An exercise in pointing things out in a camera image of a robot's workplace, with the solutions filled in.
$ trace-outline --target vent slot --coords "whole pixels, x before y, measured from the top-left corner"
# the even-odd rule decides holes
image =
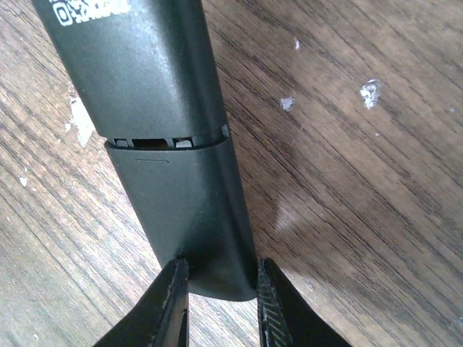
[[[166,139],[132,139],[135,148],[150,148],[154,150],[164,150],[169,148]]]

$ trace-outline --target wooden table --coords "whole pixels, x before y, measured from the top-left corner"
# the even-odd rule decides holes
[[[204,7],[258,254],[353,346],[462,346],[461,0]],[[0,0],[0,346],[90,346],[160,270],[68,87]],[[258,345],[255,301],[190,306],[192,346]]]

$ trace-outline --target dark green device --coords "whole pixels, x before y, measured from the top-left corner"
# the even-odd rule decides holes
[[[137,306],[97,345],[187,346],[188,293],[245,301],[255,298],[258,286],[201,2],[33,3],[97,132],[107,139],[109,157],[163,266]],[[323,342],[327,336],[342,343],[269,262],[259,263],[263,346],[324,346],[310,338]],[[285,306],[288,299],[299,313]],[[304,329],[311,323],[316,328]]]

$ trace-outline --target rectangular opening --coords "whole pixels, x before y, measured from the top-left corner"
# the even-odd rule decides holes
[[[169,148],[169,144],[165,139],[132,139],[132,142],[135,148],[152,148],[156,150]]]
[[[181,137],[174,139],[175,148],[192,148],[193,140],[191,137]]]

